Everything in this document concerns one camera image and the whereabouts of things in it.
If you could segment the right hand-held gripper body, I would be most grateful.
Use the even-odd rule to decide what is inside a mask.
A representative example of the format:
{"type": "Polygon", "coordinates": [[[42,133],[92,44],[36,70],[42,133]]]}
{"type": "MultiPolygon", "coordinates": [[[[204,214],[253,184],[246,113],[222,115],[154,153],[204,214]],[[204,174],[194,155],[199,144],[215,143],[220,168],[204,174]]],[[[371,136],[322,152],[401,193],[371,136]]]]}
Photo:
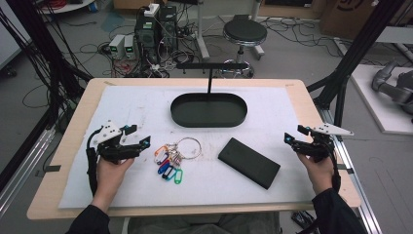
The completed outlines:
{"type": "Polygon", "coordinates": [[[354,134],[352,131],[342,129],[329,123],[323,123],[317,127],[312,127],[311,129],[313,130],[313,134],[310,136],[313,140],[312,142],[296,139],[291,145],[291,148],[296,153],[312,157],[315,162],[319,162],[334,154],[334,143],[332,141],[333,134],[344,132],[348,132],[349,136],[354,134]]]}

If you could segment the black wallet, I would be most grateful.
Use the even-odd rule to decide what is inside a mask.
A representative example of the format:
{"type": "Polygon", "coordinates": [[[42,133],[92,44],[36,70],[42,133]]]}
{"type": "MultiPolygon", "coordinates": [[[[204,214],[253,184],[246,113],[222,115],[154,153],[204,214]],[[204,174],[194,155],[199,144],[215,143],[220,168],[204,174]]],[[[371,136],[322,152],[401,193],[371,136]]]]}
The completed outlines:
{"type": "Polygon", "coordinates": [[[218,159],[265,189],[270,188],[281,168],[233,137],[220,151],[218,159]]]}

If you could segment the black tray with hanger stand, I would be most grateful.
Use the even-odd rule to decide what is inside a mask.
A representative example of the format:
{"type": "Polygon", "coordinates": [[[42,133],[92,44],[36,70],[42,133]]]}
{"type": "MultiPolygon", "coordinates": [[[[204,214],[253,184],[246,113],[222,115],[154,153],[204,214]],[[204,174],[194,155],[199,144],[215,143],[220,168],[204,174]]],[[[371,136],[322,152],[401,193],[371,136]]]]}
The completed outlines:
{"type": "Polygon", "coordinates": [[[178,69],[208,69],[207,91],[176,97],[170,105],[172,120],[186,128],[232,128],[241,124],[247,114],[246,102],[230,93],[213,93],[214,69],[244,69],[246,63],[179,63],[178,69]]]}

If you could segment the person's left hand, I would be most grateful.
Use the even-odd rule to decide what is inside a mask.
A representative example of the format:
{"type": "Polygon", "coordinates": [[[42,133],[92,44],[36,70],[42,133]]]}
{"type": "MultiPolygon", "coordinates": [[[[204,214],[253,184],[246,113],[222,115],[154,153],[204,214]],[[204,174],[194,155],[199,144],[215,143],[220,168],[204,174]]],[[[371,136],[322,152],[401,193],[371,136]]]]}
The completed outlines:
{"type": "Polygon", "coordinates": [[[97,164],[97,190],[94,197],[103,200],[113,199],[133,162],[134,159],[128,159],[120,164],[114,164],[100,159],[97,164]]]}

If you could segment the person's right hand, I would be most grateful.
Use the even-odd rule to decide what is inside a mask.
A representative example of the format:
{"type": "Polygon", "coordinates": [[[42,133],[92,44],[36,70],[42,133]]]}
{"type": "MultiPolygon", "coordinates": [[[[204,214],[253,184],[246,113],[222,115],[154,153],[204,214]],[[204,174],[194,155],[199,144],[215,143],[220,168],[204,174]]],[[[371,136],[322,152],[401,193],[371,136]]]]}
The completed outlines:
{"type": "Polygon", "coordinates": [[[298,159],[307,170],[313,189],[317,195],[332,187],[333,164],[330,158],[315,162],[312,157],[297,154],[298,159]]]}

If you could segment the black power adapter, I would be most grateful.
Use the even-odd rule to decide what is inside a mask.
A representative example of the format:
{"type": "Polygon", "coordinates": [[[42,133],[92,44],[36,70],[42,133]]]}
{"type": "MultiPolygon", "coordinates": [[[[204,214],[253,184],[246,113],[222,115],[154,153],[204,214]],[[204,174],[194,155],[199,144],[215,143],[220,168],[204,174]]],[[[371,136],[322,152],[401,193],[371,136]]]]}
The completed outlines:
{"type": "Polygon", "coordinates": [[[303,229],[314,222],[314,218],[306,211],[293,212],[291,219],[303,229]]]}

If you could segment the white floor board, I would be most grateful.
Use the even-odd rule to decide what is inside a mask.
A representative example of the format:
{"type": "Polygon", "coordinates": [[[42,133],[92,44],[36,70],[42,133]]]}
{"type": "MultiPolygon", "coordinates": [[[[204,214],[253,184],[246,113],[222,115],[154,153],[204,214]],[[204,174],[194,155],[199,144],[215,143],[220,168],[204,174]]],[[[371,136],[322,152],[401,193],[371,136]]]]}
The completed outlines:
{"type": "Polygon", "coordinates": [[[413,115],[371,88],[373,77],[380,69],[382,66],[361,64],[353,72],[352,81],[382,133],[413,136],[413,115]]]}

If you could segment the black computer tower green label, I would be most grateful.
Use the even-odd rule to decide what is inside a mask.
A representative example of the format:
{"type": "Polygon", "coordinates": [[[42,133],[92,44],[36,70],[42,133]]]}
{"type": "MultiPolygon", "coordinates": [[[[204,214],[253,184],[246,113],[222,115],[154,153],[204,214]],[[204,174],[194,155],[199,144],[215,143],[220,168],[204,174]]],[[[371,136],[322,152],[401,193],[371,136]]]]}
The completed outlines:
{"type": "Polygon", "coordinates": [[[158,45],[160,33],[156,19],[139,13],[134,33],[140,50],[141,60],[146,63],[157,64],[159,62],[158,45]]]}

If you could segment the black round stool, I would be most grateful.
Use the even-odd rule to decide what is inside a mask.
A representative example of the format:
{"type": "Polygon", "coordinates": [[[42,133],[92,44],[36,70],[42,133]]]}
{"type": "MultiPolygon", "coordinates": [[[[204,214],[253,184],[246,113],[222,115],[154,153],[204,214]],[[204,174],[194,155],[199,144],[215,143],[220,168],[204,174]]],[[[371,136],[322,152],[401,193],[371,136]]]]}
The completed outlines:
{"type": "Polygon", "coordinates": [[[243,59],[244,48],[252,48],[261,45],[267,38],[267,29],[259,22],[252,20],[248,15],[235,15],[232,20],[225,23],[223,36],[229,42],[238,45],[235,59],[227,59],[225,63],[244,63],[246,68],[220,69],[223,78],[248,78],[254,76],[254,68],[243,59]]]}

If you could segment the white table leg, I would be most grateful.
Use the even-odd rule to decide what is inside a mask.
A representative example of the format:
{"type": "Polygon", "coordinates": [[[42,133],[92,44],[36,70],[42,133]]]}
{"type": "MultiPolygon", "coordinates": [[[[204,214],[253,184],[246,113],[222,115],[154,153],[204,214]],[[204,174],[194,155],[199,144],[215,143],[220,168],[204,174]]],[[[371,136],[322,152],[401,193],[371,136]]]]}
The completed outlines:
{"type": "Polygon", "coordinates": [[[203,6],[204,0],[197,0],[197,31],[195,35],[203,60],[209,60],[210,56],[203,36],[203,6]]]}

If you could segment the white power strip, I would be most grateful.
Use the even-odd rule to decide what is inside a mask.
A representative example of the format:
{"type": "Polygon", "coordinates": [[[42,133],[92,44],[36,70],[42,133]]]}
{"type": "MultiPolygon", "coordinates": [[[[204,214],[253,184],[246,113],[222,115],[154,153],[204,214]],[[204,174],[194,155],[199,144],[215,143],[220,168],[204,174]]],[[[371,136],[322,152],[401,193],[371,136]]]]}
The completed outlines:
{"type": "Polygon", "coordinates": [[[151,3],[148,9],[144,11],[144,16],[149,18],[154,18],[160,10],[160,5],[156,3],[151,3]]]}

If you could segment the cardboard box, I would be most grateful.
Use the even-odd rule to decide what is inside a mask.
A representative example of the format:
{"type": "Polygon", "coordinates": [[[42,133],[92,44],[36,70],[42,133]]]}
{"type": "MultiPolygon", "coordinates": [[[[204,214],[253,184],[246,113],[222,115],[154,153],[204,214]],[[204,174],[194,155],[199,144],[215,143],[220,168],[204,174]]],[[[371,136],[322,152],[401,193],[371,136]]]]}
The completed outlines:
{"type": "Polygon", "coordinates": [[[355,39],[375,10],[376,0],[327,0],[321,15],[321,34],[355,39]]]}

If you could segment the white round table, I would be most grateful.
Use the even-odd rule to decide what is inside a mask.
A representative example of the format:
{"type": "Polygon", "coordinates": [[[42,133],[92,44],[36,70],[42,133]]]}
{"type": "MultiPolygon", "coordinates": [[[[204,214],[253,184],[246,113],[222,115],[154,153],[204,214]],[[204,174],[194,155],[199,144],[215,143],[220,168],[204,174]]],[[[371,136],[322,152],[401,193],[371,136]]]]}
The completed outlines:
{"type": "Polygon", "coordinates": [[[89,7],[94,2],[95,0],[79,0],[79,3],[71,3],[71,0],[44,0],[40,10],[48,15],[67,13],[89,7]]]}

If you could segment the aluminium rail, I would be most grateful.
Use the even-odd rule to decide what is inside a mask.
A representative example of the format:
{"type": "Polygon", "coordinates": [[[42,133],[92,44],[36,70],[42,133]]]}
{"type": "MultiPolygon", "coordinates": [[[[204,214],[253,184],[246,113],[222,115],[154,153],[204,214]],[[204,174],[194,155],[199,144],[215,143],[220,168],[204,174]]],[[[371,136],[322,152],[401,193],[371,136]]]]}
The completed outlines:
{"type": "Polygon", "coordinates": [[[356,168],[352,162],[350,154],[346,148],[343,137],[348,137],[348,132],[333,134],[333,142],[336,146],[337,155],[342,161],[346,175],[350,177],[350,181],[357,193],[360,200],[360,205],[356,208],[357,215],[360,217],[361,222],[368,234],[383,234],[379,222],[374,214],[368,198],[362,188],[361,182],[358,178],[356,168]]]}
{"type": "Polygon", "coordinates": [[[13,173],[4,189],[0,192],[0,219],[6,214],[8,208],[29,179],[30,174],[39,163],[40,159],[49,148],[56,135],[56,129],[44,130],[31,146],[22,153],[23,159],[17,170],[13,173]]]}

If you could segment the black frame stand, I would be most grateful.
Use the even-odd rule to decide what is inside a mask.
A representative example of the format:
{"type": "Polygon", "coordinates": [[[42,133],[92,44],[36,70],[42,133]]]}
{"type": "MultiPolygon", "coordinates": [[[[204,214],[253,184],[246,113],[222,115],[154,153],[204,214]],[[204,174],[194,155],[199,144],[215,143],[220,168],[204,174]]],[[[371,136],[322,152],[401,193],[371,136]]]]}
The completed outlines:
{"type": "Polygon", "coordinates": [[[80,81],[83,80],[88,84],[93,77],[90,73],[78,68],[80,61],[70,50],[59,24],[56,23],[57,32],[68,49],[73,63],[63,56],[35,0],[5,0],[5,2],[31,39],[31,41],[26,40],[0,8],[0,22],[25,53],[36,74],[47,87],[47,120],[48,127],[51,127],[57,121],[59,111],[66,112],[70,106],[69,102],[75,102],[82,96],[85,89],[80,81]]]}
{"type": "Polygon", "coordinates": [[[347,83],[352,73],[404,1],[405,0],[379,0],[373,13],[367,19],[361,31],[354,39],[350,49],[342,57],[333,72],[307,87],[309,93],[322,88],[320,94],[314,98],[315,105],[321,110],[328,110],[330,103],[336,99],[333,121],[336,126],[342,126],[347,83]]]}

